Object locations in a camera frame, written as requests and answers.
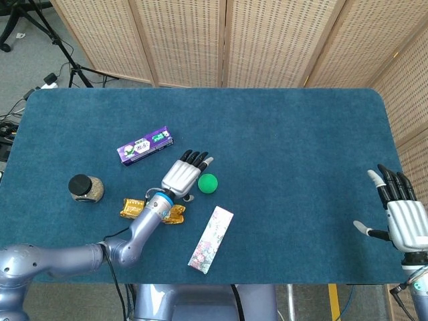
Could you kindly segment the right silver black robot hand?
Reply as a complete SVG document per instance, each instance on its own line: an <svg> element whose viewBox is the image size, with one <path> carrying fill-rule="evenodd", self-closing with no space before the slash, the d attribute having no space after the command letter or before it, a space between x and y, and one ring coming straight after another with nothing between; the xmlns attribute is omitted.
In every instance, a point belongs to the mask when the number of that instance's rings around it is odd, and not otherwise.
<svg viewBox="0 0 428 321"><path fill-rule="evenodd" d="M353 225L362 234L389 241L404 254L403 265L427 265L427 212L417 199L411 181L402 172L393 172L382 164L377 173L368 170L387 218L386 231L367 227L360 221Z"/></svg>

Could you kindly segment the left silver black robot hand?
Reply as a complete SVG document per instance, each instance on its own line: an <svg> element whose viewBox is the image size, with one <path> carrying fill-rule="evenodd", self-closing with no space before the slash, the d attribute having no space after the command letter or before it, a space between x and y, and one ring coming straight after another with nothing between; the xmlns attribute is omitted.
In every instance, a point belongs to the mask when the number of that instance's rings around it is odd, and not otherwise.
<svg viewBox="0 0 428 321"><path fill-rule="evenodd" d="M172 201L191 202L195 197L189 191L213 160L212 156L208 157L208 152L186 150L163 177L161 189L164 194Z"/></svg>

